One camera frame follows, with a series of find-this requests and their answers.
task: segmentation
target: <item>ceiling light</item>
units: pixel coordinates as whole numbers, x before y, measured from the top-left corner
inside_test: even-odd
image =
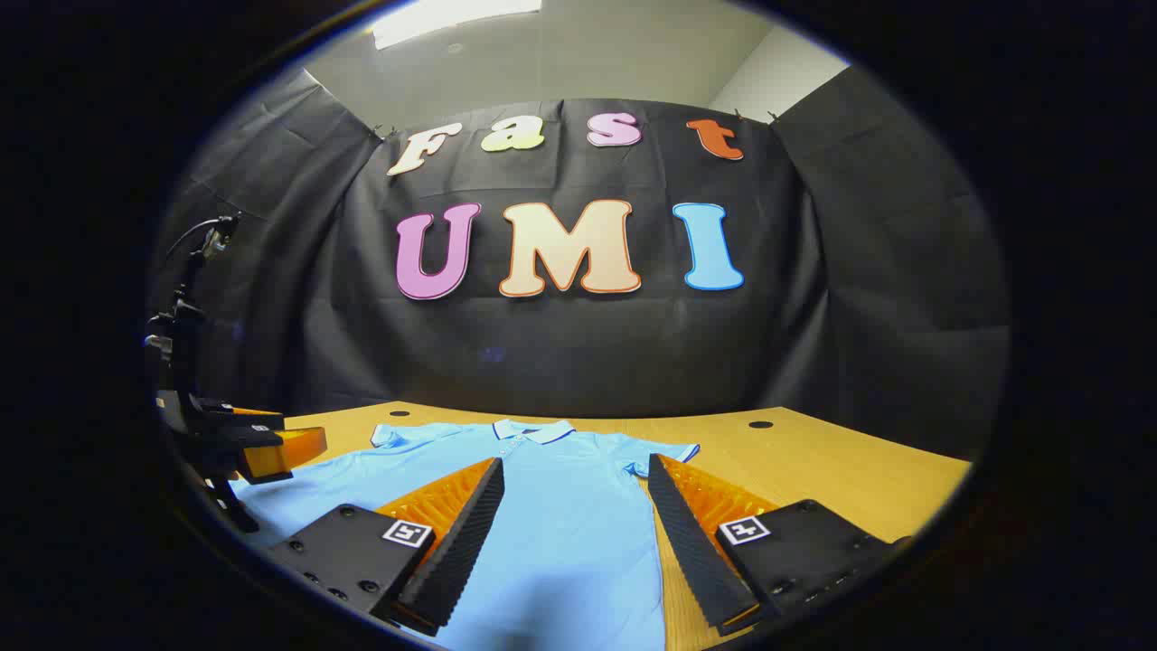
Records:
[[[374,45],[381,50],[447,27],[541,9],[543,0],[415,0],[375,22]]]

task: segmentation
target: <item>black cable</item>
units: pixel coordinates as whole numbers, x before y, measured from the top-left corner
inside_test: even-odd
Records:
[[[197,225],[193,225],[189,230],[185,230],[185,234],[182,235],[180,237],[177,237],[177,241],[174,242],[172,245],[169,246],[169,250],[164,253],[164,259],[161,260],[161,268],[164,268],[164,265],[169,262],[169,258],[172,257],[172,251],[177,250],[177,246],[179,246],[180,243],[184,242],[186,237],[189,237],[190,235],[192,235],[193,232],[196,232],[198,228],[204,228],[206,225],[213,225],[214,223],[220,223],[220,222],[221,222],[220,219],[207,219],[207,220],[198,223]]]

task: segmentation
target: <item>light blue polo shirt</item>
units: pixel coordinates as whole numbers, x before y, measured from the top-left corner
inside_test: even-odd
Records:
[[[338,504],[377,509],[491,457],[506,494],[455,607],[437,636],[451,650],[588,651],[665,646],[655,517],[636,476],[650,454],[687,461],[698,445],[500,421],[485,426],[378,426],[374,450],[294,471],[294,479],[234,490],[273,546]]]

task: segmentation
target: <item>polo shirt collar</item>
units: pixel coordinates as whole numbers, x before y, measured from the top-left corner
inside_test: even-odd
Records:
[[[522,435],[525,430],[535,430],[524,435],[528,439],[537,444],[557,442],[575,431],[574,427],[566,421],[558,423],[518,423],[509,419],[494,423],[494,436],[499,439],[509,439]]]

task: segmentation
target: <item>white ceiling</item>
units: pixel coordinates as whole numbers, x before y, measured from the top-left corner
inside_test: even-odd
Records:
[[[773,27],[720,0],[543,0],[392,45],[352,34],[305,68],[366,124],[399,130],[522,101],[616,97],[707,106]],[[460,44],[460,51],[452,53]]]

